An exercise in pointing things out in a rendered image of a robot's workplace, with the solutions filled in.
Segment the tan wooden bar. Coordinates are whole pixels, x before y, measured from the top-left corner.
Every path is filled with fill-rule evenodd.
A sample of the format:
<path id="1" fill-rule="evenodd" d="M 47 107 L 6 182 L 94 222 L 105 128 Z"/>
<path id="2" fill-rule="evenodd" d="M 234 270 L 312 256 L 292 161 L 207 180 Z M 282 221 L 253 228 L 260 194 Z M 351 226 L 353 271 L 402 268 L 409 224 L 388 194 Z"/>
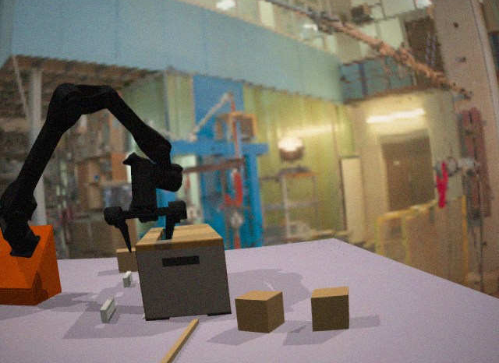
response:
<path id="1" fill-rule="evenodd" d="M 182 349 L 183 345 L 185 345 L 186 341 L 192 335 L 193 331 L 197 328 L 197 325 L 199 325 L 199 319 L 194 319 L 186 328 L 186 330 L 182 333 L 179 339 L 175 342 L 175 344 L 172 346 L 169 352 L 164 356 L 164 358 L 161 360 L 160 363 L 173 362 L 174 358 Z"/>

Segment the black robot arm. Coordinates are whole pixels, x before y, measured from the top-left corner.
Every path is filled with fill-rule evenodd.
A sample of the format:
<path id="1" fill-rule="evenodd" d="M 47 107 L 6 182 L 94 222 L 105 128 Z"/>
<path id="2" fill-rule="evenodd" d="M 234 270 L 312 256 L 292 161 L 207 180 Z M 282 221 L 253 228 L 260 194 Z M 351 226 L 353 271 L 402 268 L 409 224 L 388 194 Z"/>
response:
<path id="1" fill-rule="evenodd" d="M 123 161 L 131 167 L 131 182 L 152 180 L 156 189 L 177 192 L 182 185 L 182 167 L 171 163 L 171 144 L 146 125 L 109 85 L 63 83 L 56 87 L 44 126 L 30 150 L 17 179 L 0 198 L 0 227 L 12 248 L 11 256 L 30 258 L 40 235 L 27 221 L 37 208 L 34 190 L 63 133 L 81 117 L 108 109 L 133 135 L 137 146 L 154 162 L 131 153 Z"/>

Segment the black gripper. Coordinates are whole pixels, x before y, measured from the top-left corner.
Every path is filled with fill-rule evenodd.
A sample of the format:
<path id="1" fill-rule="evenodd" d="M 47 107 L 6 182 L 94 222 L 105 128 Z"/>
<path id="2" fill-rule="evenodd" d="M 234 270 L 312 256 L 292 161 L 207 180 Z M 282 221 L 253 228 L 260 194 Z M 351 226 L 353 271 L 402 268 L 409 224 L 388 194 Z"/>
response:
<path id="1" fill-rule="evenodd" d="M 133 210 L 123 211 L 120 206 L 106 207 L 104 219 L 107 224 L 119 228 L 130 253 L 128 224 L 126 219 L 166 216 L 166 239 L 171 239 L 175 224 L 187 219 L 186 203 L 183 200 L 168 202 L 168 207 L 157 207 L 156 184 L 152 180 L 138 180 L 132 183 Z"/>

